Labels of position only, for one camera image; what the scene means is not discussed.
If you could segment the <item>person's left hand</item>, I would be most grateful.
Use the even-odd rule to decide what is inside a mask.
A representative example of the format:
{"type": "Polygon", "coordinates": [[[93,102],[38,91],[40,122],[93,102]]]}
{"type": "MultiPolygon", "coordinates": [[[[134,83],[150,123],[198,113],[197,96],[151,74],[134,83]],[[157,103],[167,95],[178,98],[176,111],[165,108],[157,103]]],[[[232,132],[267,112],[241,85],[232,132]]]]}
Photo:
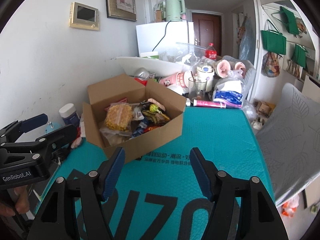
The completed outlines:
{"type": "MultiPolygon", "coordinates": [[[[15,203],[15,209],[19,214],[25,214],[30,210],[27,186],[20,186],[14,188],[14,193],[16,194],[17,201],[15,203]]],[[[15,215],[15,211],[1,204],[1,216],[12,217],[15,215]]]]}

